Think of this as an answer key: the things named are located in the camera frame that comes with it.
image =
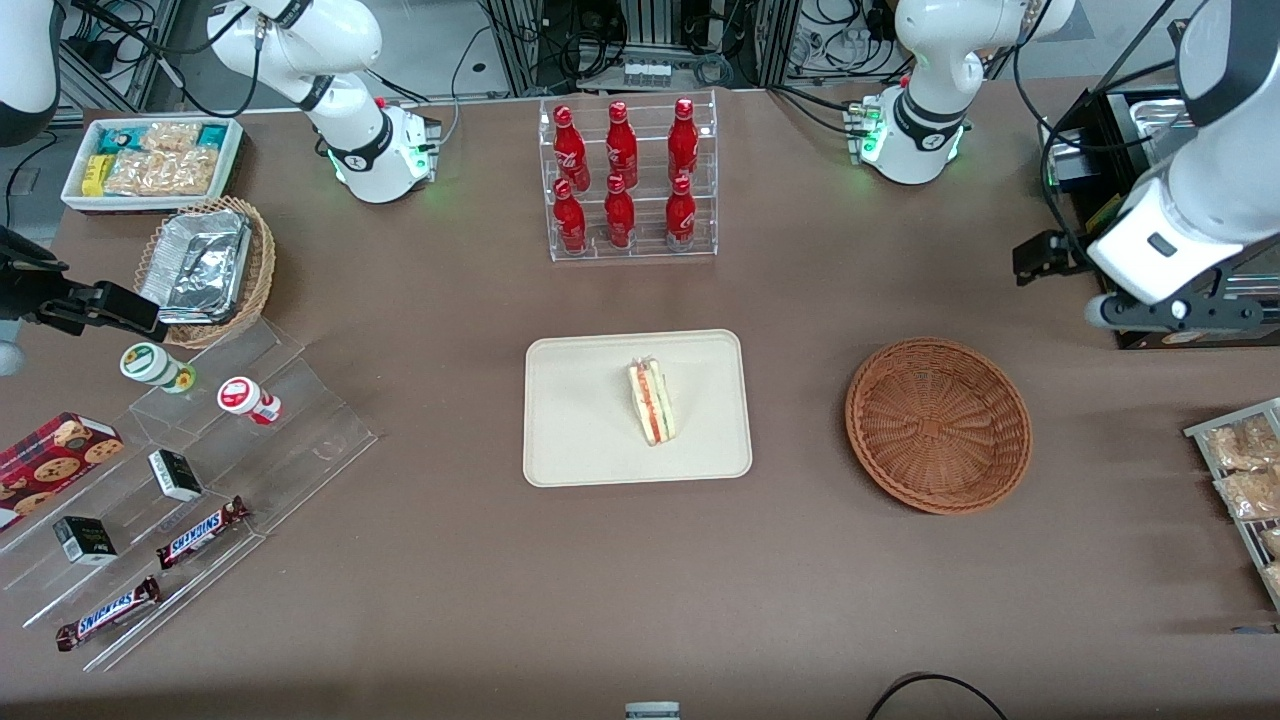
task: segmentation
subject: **table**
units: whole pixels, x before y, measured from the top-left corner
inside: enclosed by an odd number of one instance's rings
[[[1046,111],[1083,85],[1029,83]],[[439,182],[387,206],[334,182],[301,114],[244,115],[238,193],[279,252],[266,314],[385,437],[110,673],[0,612],[6,717],[618,717],[663,698],[845,717],[911,670],[1011,717],[1274,708],[1276,644],[1226,633],[1274,615],[1180,429],[1277,395],[1275,355],[1120,352],[1082,320],[1088,278],[1015,287],[1010,249],[1050,217],[1010,83],[923,187],[850,167],[764,92],[719,101],[721,255],[644,268],[548,260],[536,102],[466,106]],[[123,283],[155,222],[69,211],[54,249]],[[694,328],[742,340],[746,477],[524,480],[531,342]],[[904,507],[845,438],[858,364],[918,334],[986,354],[1030,410],[1030,470],[987,512]],[[5,442],[141,393],[115,368],[127,334],[22,342]]]

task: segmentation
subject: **coca-cola bottle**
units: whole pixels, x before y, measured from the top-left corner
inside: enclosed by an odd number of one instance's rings
[[[694,101],[687,97],[676,100],[676,122],[667,136],[667,174],[675,182],[685,174],[694,176],[698,169],[698,127],[694,126]]]
[[[627,188],[640,182],[640,152],[636,131],[627,120],[627,104],[621,100],[609,104],[609,135],[604,138],[609,152],[609,172],[622,176]]]
[[[694,245],[694,213],[698,205],[689,195],[689,176],[678,176],[671,182],[671,197],[667,199],[667,247],[673,252],[685,252]]]
[[[556,231],[564,245],[564,252],[586,252],[586,215],[582,214],[582,205],[573,197],[573,187],[567,179],[556,178],[552,191],[556,193],[552,214],[556,215]]]
[[[573,190],[586,192],[591,187],[591,172],[586,169],[586,143],[582,133],[573,127],[573,113],[559,105],[552,113],[556,120],[556,164],[561,176],[573,183]]]
[[[627,250],[636,240],[636,205],[627,193],[622,176],[609,176],[609,196],[604,199],[604,217],[609,223],[609,243]]]

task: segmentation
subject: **cookie picture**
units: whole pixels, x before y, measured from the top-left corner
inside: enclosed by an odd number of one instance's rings
[[[106,445],[108,442],[113,441],[104,441],[99,445]],[[54,457],[52,460],[46,460],[40,468],[36,468],[36,479],[42,483],[56,483],[76,474],[79,466],[81,461],[74,457]]]
[[[79,450],[91,437],[93,433],[88,432],[88,428],[76,420],[67,420],[54,430],[54,445],[68,450]]]
[[[18,505],[13,506],[13,511],[18,515],[29,515],[32,510],[36,509],[41,502],[54,497],[51,492],[37,492],[36,495],[27,496],[18,501]]]
[[[124,443],[118,439],[104,439],[102,442],[84,451],[84,461],[97,465],[99,462],[104,462],[108,459],[110,459],[123,447]]]

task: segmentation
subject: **acrylic bottle rack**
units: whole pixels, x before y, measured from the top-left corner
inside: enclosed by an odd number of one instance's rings
[[[667,174],[667,135],[675,120],[676,100],[694,101],[694,124],[698,126],[698,169],[690,177],[690,193],[698,204],[694,215],[694,242],[690,250],[673,252],[667,247],[667,199],[671,196],[671,178]],[[636,238],[628,250],[618,250],[608,238],[604,219],[604,199],[608,195],[605,179],[609,163],[604,138],[609,132],[611,100],[623,100],[627,115],[635,128],[640,150],[640,182],[631,188],[636,208]],[[586,143],[586,165],[591,173],[591,186],[577,193],[586,214],[586,252],[570,255],[559,240],[556,218],[552,214],[554,195],[552,183],[559,177],[556,164],[556,123],[552,110],[567,105],[573,111],[573,124]],[[554,261],[639,260],[707,258],[719,247],[717,202],[719,196],[716,95],[713,92],[643,94],[596,97],[577,96],[543,100],[539,106],[538,150],[543,169],[543,201],[547,206],[547,237]]]

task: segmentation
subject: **red cookie box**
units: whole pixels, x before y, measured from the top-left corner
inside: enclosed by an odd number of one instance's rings
[[[63,413],[0,452],[0,532],[123,447],[115,428]]]

